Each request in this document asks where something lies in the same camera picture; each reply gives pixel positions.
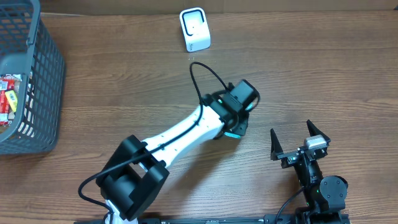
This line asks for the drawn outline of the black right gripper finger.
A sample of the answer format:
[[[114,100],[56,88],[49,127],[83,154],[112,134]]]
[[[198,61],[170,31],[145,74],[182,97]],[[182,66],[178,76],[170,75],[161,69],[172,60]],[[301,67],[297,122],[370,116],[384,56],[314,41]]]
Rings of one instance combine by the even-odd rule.
[[[311,137],[321,135],[327,144],[331,142],[331,139],[322,131],[320,131],[309,119],[306,121],[306,124]]]
[[[279,158],[280,155],[283,155],[284,152],[274,129],[270,130],[270,134],[271,134],[271,160],[277,161],[280,159]]]

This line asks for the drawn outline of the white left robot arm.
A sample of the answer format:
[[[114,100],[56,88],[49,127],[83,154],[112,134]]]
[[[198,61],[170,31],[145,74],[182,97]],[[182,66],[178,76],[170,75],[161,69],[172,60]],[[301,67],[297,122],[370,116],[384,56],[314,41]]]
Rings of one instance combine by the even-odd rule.
[[[259,92],[247,81],[203,96],[196,110],[165,132],[121,142],[96,179],[111,213],[105,223],[135,223],[158,196],[168,168],[187,152],[223,133],[240,138],[246,133]]]

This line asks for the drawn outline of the red snack packets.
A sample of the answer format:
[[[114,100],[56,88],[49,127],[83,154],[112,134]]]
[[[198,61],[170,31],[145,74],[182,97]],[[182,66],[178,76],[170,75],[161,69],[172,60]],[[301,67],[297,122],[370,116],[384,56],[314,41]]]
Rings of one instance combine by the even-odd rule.
[[[17,95],[21,82],[20,74],[1,75],[1,126],[9,126],[15,118],[15,113],[10,108],[5,92],[14,90]]]

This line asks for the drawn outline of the yellow highlighter marker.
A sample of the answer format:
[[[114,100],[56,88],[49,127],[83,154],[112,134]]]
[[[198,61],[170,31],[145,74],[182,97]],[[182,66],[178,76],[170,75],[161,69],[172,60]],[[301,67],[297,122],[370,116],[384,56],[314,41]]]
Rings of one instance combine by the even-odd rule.
[[[17,95],[14,90],[9,90],[5,92],[6,98],[9,102],[11,110],[15,113],[17,111]]]

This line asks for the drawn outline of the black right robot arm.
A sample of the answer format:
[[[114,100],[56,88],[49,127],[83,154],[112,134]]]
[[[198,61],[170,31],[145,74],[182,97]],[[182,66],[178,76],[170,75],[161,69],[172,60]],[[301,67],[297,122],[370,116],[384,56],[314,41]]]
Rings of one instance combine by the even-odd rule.
[[[341,176],[323,176],[317,160],[328,155],[331,139],[310,120],[306,121],[310,136],[296,151],[285,153],[273,129],[271,134],[271,160],[281,161],[281,168],[295,169],[300,190],[293,194],[277,212],[274,223],[282,220],[284,208],[299,194],[303,194],[306,207],[295,209],[283,223],[349,224],[349,216],[342,214],[346,208],[348,182]]]

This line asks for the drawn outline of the teal tissue packet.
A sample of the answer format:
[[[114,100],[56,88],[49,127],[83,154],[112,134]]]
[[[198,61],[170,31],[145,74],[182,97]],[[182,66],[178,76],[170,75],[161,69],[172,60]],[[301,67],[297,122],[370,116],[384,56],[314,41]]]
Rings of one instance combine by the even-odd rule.
[[[235,133],[224,132],[224,135],[229,138],[240,139],[241,136]]]

